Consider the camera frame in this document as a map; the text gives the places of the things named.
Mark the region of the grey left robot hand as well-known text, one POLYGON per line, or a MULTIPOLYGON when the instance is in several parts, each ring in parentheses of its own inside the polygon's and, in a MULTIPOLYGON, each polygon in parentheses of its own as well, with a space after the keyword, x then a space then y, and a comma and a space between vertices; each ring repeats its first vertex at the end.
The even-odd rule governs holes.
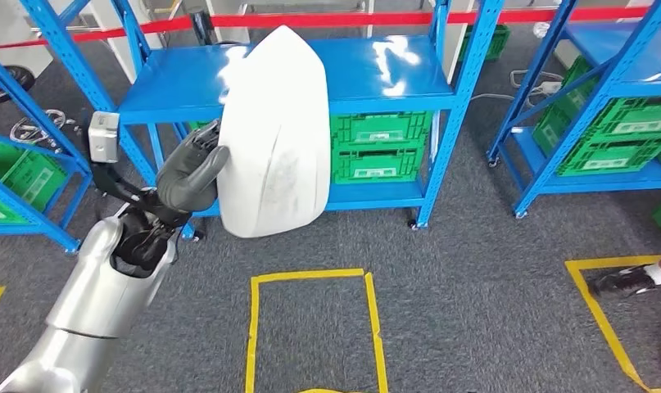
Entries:
POLYGON ((157 195, 165 206, 195 212, 215 202, 215 179, 230 157, 219 138, 220 122, 213 120, 189 133, 168 156, 156 177, 157 195))

